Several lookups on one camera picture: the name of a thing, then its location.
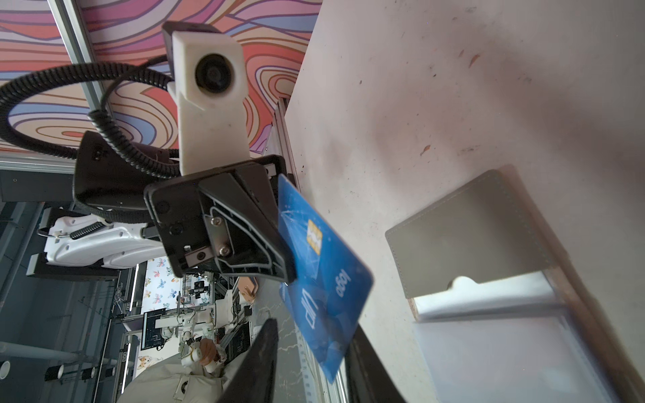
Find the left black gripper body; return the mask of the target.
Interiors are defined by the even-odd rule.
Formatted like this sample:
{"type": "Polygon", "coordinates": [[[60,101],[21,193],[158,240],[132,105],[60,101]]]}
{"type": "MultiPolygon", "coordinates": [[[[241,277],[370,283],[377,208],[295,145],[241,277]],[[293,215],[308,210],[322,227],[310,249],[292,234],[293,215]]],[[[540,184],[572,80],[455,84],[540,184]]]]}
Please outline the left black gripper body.
{"type": "MultiPolygon", "coordinates": [[[[267,168],[277,201],[277,181],[287,173],[283,157],[254,160],[267,168]]],[[[189,176],[161,180],[125,162],[98,133],[87,131],[77,151],[74,200],[82,211],[111,222],[153,225],[176,276],[195,270],[219,273],[200,204],[198,181],[239,162],[189,176]]]]}

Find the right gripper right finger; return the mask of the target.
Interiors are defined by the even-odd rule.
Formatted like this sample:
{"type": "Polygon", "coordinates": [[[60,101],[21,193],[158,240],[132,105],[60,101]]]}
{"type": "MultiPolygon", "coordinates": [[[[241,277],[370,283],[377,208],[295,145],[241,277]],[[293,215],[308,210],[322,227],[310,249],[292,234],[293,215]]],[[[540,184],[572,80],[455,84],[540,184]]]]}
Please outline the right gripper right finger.
{"type": "Polygon", "coordinates": [[[356,328],[344,361],[349,402],[405,402],[361,326],[356,328]]]}

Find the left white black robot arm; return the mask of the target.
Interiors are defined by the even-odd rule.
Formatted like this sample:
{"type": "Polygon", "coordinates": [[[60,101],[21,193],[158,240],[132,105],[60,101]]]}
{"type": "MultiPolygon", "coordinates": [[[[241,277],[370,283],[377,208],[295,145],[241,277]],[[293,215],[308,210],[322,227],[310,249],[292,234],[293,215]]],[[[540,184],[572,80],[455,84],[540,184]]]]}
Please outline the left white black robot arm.
{"type": "Polygon", "coordinates": [[[163,180],[86,132],[78,151],[77,211],[51,212],[40,264],[55,273],[98,276],[158,257],[173,273],[212,272],[290,283],[295,260],[278,230],[279,155],[163,180]]]}

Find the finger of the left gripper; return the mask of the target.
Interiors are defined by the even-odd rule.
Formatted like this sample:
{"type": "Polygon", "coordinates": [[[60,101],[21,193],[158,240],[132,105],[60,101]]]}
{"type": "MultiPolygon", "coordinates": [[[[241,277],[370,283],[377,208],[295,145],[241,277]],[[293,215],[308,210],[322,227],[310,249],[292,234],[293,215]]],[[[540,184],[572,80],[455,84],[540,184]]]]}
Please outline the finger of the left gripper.
{"type": "Polygon", "coordinates": [[[232,166],[198,181],[198,191],[221,275],[294,282],[294,255],[279,232],[275,192],[264,165],[232,166]]]}

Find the blue VIP credit card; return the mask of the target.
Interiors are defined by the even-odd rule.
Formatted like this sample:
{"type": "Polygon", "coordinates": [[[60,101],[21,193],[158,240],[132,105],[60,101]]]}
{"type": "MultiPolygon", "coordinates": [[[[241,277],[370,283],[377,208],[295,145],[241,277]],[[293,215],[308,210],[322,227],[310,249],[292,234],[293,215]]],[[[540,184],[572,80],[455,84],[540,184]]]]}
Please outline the blue VIP credit card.
{"type": "Polygon", "coordinates": [[[281,295],[326,379],[333,382],[374,284],[371,270],[297,191],[278,180],[278,231],[296,279],[281,295]]]}

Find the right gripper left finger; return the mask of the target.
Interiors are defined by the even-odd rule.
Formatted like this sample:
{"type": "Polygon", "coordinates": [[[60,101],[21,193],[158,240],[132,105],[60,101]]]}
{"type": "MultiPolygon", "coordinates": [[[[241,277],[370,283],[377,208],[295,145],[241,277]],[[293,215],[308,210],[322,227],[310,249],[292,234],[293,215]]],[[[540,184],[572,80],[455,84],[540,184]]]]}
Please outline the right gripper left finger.
{"type": "Polygon", "coordinates": [[[265,321],[240,367],[223,390],[218,403],[272,403],[275,391],[278,324],[275,318],[265,321]]]}

